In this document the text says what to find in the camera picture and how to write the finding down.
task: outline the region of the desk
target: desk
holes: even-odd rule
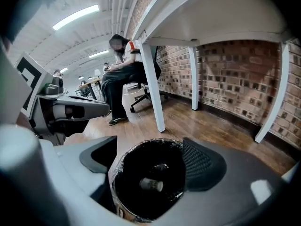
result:
[[[96,96],[95,96],[95,94],[94,94],[94,92],[93,92],[93,89],[92,89],[91,84],[98,84],[99,87],[101,87],[100,81],[102,81],[102,80],[101,80],[101,79],[93,80],[93,81],[91,81],[91,82],[89,82],[89,83],[80,85],[80,86],[79,86],[79,89],[82,89],[82,88],[85,88],[85,87],[88,86],[89,91],[91,92],[91,95],[92,95],[93,99],[96,100]]]
[[[286,22],[270,0],[152,0],[134,34],[150,88],[157,127],[165,130],[158,83],[150,46],[189,47],[192,75],[192,109],[198,108],[198,62],[196,47],[225,40],[265,40],[279,43],[282,51],[279,85],[270,113],[255,141],[270,129],[284,98],[289,69],[291,38]]]

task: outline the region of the black sneaker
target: black sneaker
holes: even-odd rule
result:
[[[127,119],[128,119],[127,116],[124,117],[124,118],[115,118],[115,119],[112,119],[112,120],[110,120],[110,122],[109,122],[109,126],[116,125],[118,122],[120,122],[120,121],[125,121],[125,120],[127,120]]]
[[[112,110],[109,111],[106,115],[103,115],[102,117],[107,117],[109,114],[111,114]]]

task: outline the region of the brick wall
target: brick wall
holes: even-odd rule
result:
[[[135,31],[136,26],[138,25],[140,18],[145,12],[147,6],[150,4],[151,0],[138,0],[135,8],[133,10],[133,14],[128,25],[126,38],[132,38],[133,33]]]
[[[200,46],[197,49],[199,94],[203,103],[262,125],[276,95],[279,75],[278,45],[239,40]],[[162,73],[159,89],[192,96],[188,49],[158,49]],[[301,48],[290,44],[290,74],[285,99],[271,132],[301,149]]]

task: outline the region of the baseboard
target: baseboard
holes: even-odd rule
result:
[[[191,103],[191,101],[192,101],[192,99],[183,97],[180,95],[175,95],[175,94],[168,93],[168,92],[161,91],[161,90],[160,90],[160,92],[166,93],[171,98],[175,98],[175,99],[187,102],[187,103]],[[234,125],[244,128],[245,130],[248,131],[248,133],[250,133],[250,135],[252,135],[253,139],[255,139],[255,136],[261,129],[261,126],[259,126],[259,125],[256,125],[250,121],[246,121],[243,118],[238,117],[237,115],[231,114],[227,111],[223,111],[214,106],[210,106],[210,105],[198,102],[198,109],[207,111],[214,115],[217,115],[218,117],[221,117],[221,118],[233,123]],[[294,160],[296,160],[296,161],[300,160],[301,151],[298,150],[297,148],[295,148],[293,145],[289,144],[288,142],[284,141],[282,138],[277,137],[273,133],[268,132],[267,135],[264,137],[264,140],[271,143],[273,146],[277,147],[278,149],[280,149],[281,151],[283,151],[284,153],[286,153],[287,155],[292,157]]]

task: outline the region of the ceiling light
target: ceiling light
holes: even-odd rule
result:
[[[99,52],[97,54],[90,55],[89,58],[94,58],[96,56],[103,55],[103,54],[106,54],[108,52],[109,52],[108,50],[105,50],[105,51]]]
[[[78,19],[84,15],[90,14],[90,13],[94,13],[99,11],[99,7],[98,5],[94,5],[94,6],[90,6],[88,8],[85,8],[81,11],[78,11],[74,14],[71,14],[70,16],[64,18],[62,21],[58,22],[56,25],[54,25],[52,28],[54,30],[59,30],[61,27],[65,26],[66,24],[74,21],[75,19]]]
[[[68,70],[67,68],[63,68],[60,72],[63,73],[65,72],[66,70]]]

